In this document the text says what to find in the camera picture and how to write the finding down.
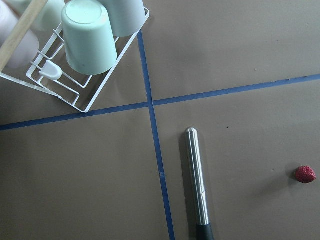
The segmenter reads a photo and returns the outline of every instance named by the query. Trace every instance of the red strawberry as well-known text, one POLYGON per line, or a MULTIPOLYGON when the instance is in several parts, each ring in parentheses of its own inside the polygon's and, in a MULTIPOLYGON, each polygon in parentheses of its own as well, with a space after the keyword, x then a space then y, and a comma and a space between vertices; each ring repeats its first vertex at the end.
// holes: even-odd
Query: red strawberry
POLYGON ((303 184, 311 183, 317 179, 315 171, 309 166, 298 167, 295 171, 295 178, 303 184))

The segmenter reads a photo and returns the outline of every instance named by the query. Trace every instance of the blue painter's tape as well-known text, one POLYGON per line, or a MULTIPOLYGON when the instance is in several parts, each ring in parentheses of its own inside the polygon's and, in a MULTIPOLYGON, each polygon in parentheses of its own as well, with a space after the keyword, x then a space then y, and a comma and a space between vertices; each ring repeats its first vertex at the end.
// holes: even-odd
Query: blue painter's tape
POLYGON ((25 127, 41 125, 41 124, 49 124, 49 123, 61 122, 61 121, 72 120, 72 119, 80 119, 80 118, 92 117, 92 116, 103 115, 103 114, 117 113, 117 112, 141 109, 141 108, 147 108, 147 107, 148 107, 147 102, 141 102, 136 104, 124 105, 124 106, 116 106, 116 107, 109 107, 109 108, 104 108, 99 110, 92 110, 92 111, 89 111, 88 113, 74 113, 74 114, 54 116, 54 117, 48 117, 43 119, 37 119, 37 120, 17 122, 17 123, 11 123, 11 124, 0 126, 0 131, 25 128, 25 127))
POLYGON ((284 80, 273 81, 273 82, 258 83, 258 84, 247 85, 247 86, 239 86, 239 87, 216 90, 216 91, 208 91, 208 92, 196 93, 196 94, 185 95, 185 96, 171 97, 171 98, 166 98, 161 100, 155 100, 153 101, 153 104, 154 106, 173 104, 178 102, 204 99, 204 98, 216 97, 216 96, 227 95, 227 94, 236 94, 236 93, 247 92, 252 90, 273 88, 273 87, 279 87, 283 85, 298 84, 298 83, 304 83, 304 82, 315 81, 315 80, 320 80, 320 74, 312 75, 312 76, 297 77, 292 79, 284 79, 284 80))
POLYGON ((163 164, 163 159, 161 154, 155 108, 154 108, 153 99, 152 99, 152 91, 151 91, 151 85, 150 85, 144 40, 143 40, 143 35, 141 31, 138 33, 137 38, 139 43, 146 97, 147 97, 148 108, 150 113, 150 121, 151 121, 152 135, 153 135, 154 148, 155 148, 155 154, 156 154, 156 161, 158 165, 158 171, 160 174, 160 185, 161 185, 161 191, 162 191, 166 223, 168 227, 169 238, 170 240, 174 240, 175 239, 174 225, 173 225, 172 216, 171 216, 169 195, 168 195, 168 189, 167 189, 167 183, 166 183, 166 175, 165 175, 164 164, 163 164))

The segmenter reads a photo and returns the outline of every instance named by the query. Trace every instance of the wooden stick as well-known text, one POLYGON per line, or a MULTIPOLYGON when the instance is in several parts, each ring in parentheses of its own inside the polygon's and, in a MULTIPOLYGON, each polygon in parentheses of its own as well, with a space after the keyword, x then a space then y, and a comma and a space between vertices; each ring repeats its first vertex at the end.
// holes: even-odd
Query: wooden stick
POLYGON ((48 0, 32 0, 20 20, 0 48, 0 72, 6 67, 11 56, 24 39, 32 23, 35 21, 48 0))

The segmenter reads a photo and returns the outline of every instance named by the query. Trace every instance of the stainless steel tube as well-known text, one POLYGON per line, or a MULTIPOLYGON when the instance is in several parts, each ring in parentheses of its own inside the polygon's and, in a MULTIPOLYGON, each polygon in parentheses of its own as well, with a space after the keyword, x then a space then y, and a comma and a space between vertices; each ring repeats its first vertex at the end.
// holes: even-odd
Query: stainless steel tube
POLYGON ((196 208, 196 223, 201 226, 208 225, 210 220, 207 209, 206 189, 202 172, 198 132, 195 128, 189 127, 185 134, 196 208))

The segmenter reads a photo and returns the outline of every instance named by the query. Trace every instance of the plastic cup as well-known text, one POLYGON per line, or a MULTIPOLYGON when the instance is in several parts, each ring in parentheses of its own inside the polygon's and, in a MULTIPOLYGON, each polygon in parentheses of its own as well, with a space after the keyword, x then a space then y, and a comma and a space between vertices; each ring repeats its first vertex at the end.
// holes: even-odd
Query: plastic cup
POLYGON ((66 60, 84 75, 102 74, 115 64, 117 50, 106 8, 96 0, 73 0, 62 10, 66 60))
POLYGON ((114 36, 127 37, 141 29, 146 13, 143 0, 98 0, 110 17, 114 36))

